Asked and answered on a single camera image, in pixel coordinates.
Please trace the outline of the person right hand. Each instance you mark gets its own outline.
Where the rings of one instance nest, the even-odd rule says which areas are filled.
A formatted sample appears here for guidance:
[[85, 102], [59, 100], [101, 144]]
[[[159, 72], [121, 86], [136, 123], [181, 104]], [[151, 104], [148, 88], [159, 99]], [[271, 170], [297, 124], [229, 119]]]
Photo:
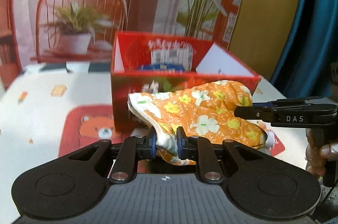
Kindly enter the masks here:
[[306, 170], [316, 177], [323, 176], [326, 172], [325, 163], [337, 161], [337, 142], [316, 147], [311, 129], [306, 129]]

